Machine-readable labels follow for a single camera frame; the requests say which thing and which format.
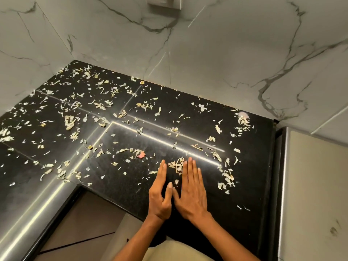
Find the person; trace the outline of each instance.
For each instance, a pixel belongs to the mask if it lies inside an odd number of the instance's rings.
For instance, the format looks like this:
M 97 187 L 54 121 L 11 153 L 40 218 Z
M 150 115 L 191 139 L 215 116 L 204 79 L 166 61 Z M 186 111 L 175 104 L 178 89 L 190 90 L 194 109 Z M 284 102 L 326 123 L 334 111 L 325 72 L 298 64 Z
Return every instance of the person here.
M 172 212 L 172 196 L 179 213 L 197 227 L 218 251 L 224 261 L 259 261 L 251 252 L 227 233 L 207 211 L 207 195 L 202 171 L 196 161 L 189 158 L 182 170 L 181 197 L 168 183 L 165 197 L 162 197 L 166 181 L 167 164 L 162 160 L 156 179 L 149 190 L 149 212 L 139 231 L 129 240 L 113 261 L 141 261 L 156 232 Z

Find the person's left hand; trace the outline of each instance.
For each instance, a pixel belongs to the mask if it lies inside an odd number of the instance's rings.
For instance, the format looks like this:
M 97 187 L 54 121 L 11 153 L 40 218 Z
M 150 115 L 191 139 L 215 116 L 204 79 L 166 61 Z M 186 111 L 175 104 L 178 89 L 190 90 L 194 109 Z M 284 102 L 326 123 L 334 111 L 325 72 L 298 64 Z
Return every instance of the person's left hand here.
M 173 183 L 169 182 L 166 189 L 164 199 L 162 197 L 163 185 L 166 182 L 167 176 L 167 164 L 165 160 L 162 160 L 159 170 L 157 172 L 156 179 L 149 190 L 149 213 L 147 219 L 151 219 L 156 223 L 163 224 L 172 213 L 172 194 Z

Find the countertop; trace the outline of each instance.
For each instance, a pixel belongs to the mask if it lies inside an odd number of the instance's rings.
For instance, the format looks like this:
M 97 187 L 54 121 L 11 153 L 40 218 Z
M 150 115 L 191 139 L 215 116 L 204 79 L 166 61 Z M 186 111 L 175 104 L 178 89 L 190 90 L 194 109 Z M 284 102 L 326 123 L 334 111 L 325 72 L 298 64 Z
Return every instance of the countertop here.
M 118 118 L 122 110 L 127 114 Z M 33 245 L 80 186 L 144 220 L 148 191 L 156 177 L 150 172 L 157 171 L 162 159 L 168 163 L 189 156 L 202 168 L 208 210 L 258 255 L 270 188 L 274 122 L 251 113 L 246 122 L 240 112 L 73 61 L 1 117 L 0 261 L 29 258 Z M 65 125 L 67 115 L 71 120 Z M 67 130 L 70 121 L 74 123 Z M 146 156 L 137 158 L 136 150 Z M 214 151 L 221 162 L 213 157 Z M 233 184 L 221 171 L 233 175 Z M 166 183 L 175 180 L 180 189 L 181 176 L 169 168 Z M 224 183 L 221 189 L 218 183 Z M 163 231 L 220 259 L 176 209 Z

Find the stain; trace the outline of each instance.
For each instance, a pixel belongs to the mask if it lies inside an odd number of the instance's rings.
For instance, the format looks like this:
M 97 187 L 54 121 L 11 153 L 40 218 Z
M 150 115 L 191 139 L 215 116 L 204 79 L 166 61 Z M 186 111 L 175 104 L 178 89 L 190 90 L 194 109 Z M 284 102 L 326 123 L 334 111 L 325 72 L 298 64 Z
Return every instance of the stain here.
M 331 227 L 330 233 L 331 233 L 333 236 L 337 236 L 337 233 L 338 233 L 338 232 L 337 232 L 336 228 Z

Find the wall switch plate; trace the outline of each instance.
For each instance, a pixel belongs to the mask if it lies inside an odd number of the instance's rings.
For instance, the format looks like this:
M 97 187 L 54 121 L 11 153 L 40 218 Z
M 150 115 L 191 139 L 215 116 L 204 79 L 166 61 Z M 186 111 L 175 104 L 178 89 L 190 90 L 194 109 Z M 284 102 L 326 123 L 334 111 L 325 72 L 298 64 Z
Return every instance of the wall switch plate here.
M 146 0 L 148 4 L 181 10 L 181 0 Z

